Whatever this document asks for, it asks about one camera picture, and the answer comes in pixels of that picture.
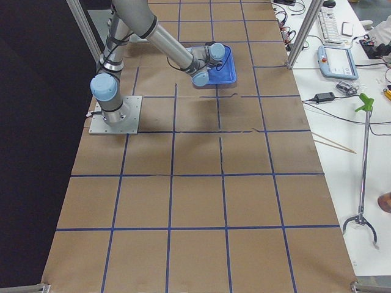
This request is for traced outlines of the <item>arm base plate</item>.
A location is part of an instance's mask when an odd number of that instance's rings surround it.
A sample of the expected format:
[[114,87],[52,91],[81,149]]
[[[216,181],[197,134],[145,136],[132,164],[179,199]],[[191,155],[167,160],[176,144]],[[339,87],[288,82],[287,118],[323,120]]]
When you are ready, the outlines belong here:
[[95,112],[90,127],[90,135],[136,135],[139,129],[139,120],[142,108],[141,96],[122,96],[123,104],[115,112],[101,110],[98,102],[95,103]]

